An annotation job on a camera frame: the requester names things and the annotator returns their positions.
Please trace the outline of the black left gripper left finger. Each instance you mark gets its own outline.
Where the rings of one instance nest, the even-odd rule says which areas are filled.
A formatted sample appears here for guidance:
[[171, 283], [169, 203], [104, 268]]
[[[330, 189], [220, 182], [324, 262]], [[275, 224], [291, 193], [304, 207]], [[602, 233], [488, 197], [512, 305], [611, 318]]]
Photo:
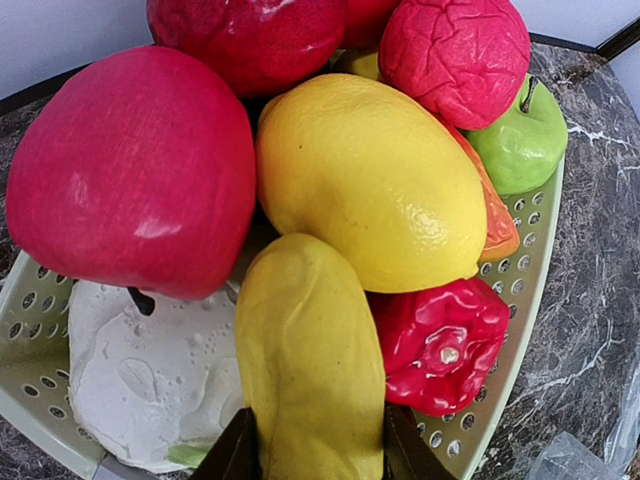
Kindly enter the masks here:
[[261, 478], [255, 416], [250, 408], [242, 408], [234, 415], [189, 480]]

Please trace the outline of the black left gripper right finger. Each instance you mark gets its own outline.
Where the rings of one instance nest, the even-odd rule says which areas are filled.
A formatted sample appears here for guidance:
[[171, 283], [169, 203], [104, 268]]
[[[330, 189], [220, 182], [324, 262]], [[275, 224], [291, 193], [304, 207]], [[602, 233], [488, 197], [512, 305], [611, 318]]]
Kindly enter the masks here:
[[391, 403], [384, 413], [383, 479], [455, 480], [419, 436], [408, 408]]

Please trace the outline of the yellow wrinkled banana-like fruit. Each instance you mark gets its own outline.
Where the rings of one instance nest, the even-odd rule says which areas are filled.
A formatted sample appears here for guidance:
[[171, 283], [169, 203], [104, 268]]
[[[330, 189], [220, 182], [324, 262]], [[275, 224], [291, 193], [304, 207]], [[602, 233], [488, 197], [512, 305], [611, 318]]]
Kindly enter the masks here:
[[306, 234], [273, 241], [241, 285], [235, 340], [264, 478], [382, 478], [383, 359], [345, 258]]

